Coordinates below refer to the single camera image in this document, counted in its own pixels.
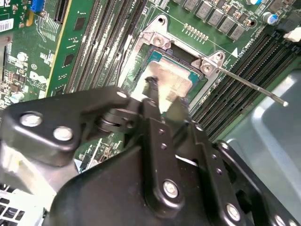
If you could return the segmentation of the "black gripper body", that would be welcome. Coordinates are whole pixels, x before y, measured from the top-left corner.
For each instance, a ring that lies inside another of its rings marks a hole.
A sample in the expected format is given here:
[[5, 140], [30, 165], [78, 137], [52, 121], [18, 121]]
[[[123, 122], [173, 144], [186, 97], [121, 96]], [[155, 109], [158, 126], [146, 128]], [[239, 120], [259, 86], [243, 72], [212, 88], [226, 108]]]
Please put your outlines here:
[[135, 146], [58, 192], [50, 226], [211, 226], [200, 171], [172, 145]]

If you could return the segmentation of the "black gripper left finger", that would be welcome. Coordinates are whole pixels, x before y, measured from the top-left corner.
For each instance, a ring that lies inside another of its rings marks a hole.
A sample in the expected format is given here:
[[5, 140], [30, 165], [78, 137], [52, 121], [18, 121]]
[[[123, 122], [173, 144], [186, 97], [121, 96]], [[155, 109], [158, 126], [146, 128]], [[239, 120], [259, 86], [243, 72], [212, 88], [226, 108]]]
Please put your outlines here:
[[52, 167], [68, 165], [80, 145], [114, 132], [125, 135], [123, 152], [135, 146], [173, 146], [160, 117], [158, 79], [146, 82], [142, 101], [109, 86], [11, 105], [3, 114], [1, 141]]

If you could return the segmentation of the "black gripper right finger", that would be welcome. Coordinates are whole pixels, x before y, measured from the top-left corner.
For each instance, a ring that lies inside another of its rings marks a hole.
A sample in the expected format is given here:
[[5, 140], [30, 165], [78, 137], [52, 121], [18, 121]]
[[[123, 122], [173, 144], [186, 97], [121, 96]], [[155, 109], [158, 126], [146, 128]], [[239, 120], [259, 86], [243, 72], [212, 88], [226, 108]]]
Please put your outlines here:
[[205, 130], [191, 119], [186, 98], [176, 97], [170, 105], [169, 122], [176, 154], [195, 163], [200, 171], [211, 225], [300, 225], [230, 145], [209, 140]]

